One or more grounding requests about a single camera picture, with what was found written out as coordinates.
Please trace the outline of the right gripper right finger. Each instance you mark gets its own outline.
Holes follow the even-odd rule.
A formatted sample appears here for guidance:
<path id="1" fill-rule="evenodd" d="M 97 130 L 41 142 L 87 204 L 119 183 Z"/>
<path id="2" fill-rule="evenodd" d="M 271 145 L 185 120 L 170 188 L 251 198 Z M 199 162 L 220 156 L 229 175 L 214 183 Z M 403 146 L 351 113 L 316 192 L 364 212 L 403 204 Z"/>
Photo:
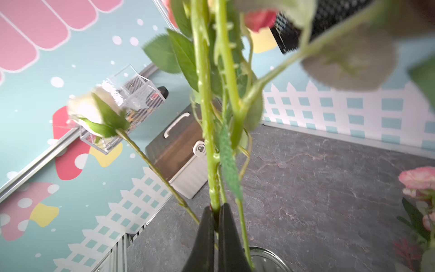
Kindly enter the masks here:
<path id="1" fill-rule="evenodd" d="M 231 207 L 225 203 L 219 214 L 218 272 L 251 272 L 244 253 Z"/>

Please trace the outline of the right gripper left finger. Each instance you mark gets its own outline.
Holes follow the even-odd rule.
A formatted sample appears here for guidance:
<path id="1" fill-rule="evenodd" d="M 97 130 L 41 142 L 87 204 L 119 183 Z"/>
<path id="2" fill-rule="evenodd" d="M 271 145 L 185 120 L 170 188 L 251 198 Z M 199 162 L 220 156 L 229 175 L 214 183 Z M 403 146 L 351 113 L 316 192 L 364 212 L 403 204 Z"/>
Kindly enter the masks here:
<path id="1" fill-rule="evenodd" d="M 213 272 L 215 251 L 215 221 L 210 207 L 205 207 L 197 236 L 182 272 Z"/>

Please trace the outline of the clear glass vase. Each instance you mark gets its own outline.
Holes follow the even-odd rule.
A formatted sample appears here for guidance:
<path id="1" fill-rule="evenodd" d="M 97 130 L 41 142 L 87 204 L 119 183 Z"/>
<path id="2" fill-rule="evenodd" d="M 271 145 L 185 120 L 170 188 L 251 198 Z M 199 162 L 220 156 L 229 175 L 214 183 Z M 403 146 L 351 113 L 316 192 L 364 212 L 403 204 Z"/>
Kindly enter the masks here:
<path id="1" fill-rule="evenodd" d="M 290 267 L 275 253 L 261 247 L 250 247 L 254 272 L 292 272 Z"/>

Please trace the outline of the pink rose stem bunch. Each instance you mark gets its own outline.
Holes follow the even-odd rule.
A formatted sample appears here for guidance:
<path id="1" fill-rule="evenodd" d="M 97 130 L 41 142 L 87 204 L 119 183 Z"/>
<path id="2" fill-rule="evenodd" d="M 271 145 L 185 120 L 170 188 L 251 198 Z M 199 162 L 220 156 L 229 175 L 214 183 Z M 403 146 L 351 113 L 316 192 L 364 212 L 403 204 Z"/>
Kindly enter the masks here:
<path id="1" fill-rule="evenodd" d="M 406 225 L 414 235 L 416 244 L 406 239 L 394 243 L 395 252 L 405 261 L 396 263 L 397 272 L 433 272 L 435 270 L 435 168 L 420 167 L 403 171 L 399 181 L 404 185 L 402 193 L 413 198 L 402 199 L 402 206 L 408 219 L 398 216 L 397 220 Z"/>

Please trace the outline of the brown lidded storage box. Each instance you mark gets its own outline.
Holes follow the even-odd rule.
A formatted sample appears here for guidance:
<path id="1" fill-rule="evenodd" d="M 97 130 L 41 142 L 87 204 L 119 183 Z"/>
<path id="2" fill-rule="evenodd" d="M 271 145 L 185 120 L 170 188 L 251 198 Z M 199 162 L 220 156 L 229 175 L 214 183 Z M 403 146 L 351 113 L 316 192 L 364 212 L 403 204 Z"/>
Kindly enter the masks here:
<path id="1" fill-rule="evenodd" d="M 145 154 L 182 196 L 192 199 L 207 182 L 202 129 L 186 107 L 150 144 Z"/>

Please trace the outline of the black tape roll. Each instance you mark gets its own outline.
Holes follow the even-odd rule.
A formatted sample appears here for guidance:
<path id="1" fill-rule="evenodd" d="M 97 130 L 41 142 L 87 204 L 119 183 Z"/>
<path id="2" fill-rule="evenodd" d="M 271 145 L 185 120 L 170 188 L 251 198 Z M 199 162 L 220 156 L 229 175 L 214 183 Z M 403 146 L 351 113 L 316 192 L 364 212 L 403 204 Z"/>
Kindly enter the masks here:
<path id="1" fill-rule="evenodd" d="M 146 104 L 149 107 L 157 108 L 162 105 L 169 95 L 169 91 L 166 87 L 160 86 L 156 91 L 153 91 L 147 96 Z"/>

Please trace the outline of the white rose stem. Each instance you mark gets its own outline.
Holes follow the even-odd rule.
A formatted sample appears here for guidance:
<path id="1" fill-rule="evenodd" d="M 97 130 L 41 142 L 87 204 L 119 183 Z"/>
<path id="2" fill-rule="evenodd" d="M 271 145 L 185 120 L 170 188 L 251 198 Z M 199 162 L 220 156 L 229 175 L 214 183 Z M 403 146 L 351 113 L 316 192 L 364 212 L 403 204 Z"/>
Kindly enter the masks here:
<path id="1" fill-rule="evenodd" d="M 127 112 L 128 110 L 118 106 L 112 94 L 101 86 L 95 87 L 82 96 L 74 97 L 68 102 L 69 119 L 96 136 L 97 142 L 103 138 L 115 136 L 125 140 L 175 196 L 179 205 L 186 210 L 196 224 L 199 224 L 199 219 L 187 202 L 176 192 L 162 172 L 128 136 L 126 131 L 130 129 L 131 123 L 126 118 Z"/>

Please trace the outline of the tall pink carnation stem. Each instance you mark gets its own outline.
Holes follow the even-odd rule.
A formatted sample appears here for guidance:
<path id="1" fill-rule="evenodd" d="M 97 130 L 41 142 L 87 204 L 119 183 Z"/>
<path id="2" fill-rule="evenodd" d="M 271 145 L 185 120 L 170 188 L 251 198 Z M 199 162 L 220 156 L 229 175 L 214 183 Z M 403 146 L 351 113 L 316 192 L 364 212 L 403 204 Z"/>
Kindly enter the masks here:
<path id="1" fill-rule="evenodd" d="M 228 187 L 242 200 L 235 156 L 246 152 L 242 137 L 254 130 L 263 109 L 262 89 L 243 39 L 271 28 L 280 12 L 298 1 L 163 1 L 172 28 L 147 42 L 143 51 L 161 70 L 181 73 L 200 109 L 205 140 L 210 206 L 218 212 Z"/>

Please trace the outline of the white blue flower stem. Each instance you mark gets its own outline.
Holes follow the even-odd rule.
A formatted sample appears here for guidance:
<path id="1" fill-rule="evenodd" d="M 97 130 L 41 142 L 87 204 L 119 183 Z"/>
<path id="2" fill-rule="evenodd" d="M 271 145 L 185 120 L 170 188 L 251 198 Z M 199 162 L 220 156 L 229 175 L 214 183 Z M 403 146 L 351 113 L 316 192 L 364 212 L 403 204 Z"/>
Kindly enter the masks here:
<path id="1" fill-rule="evenodd" d="M 215 62 L 222 76 L 224 108 L 232 123 L 224 123 L 220 159 L 234 196 L 243 198 L 241 175 L 230 151 L 239 147 L 242 131 L 253 130 L 259 117 L 253 113 L 262 101 L 264 87 L 285 69 L 301 62 L 307 72 L 338 90 L 367 91 L 384 82 L 395 67 L 393 44 L 435 30 L 433 1 L 372 1 L 354 14 L 313 36 L 317 1 L 215 1 Z M 297 52 L 274 70 L 257 78 L 251 59 L 242 54 L 242 37 L 249 36 L 247 16 L 257 22 L 281 11 L 300 31 Z"/>

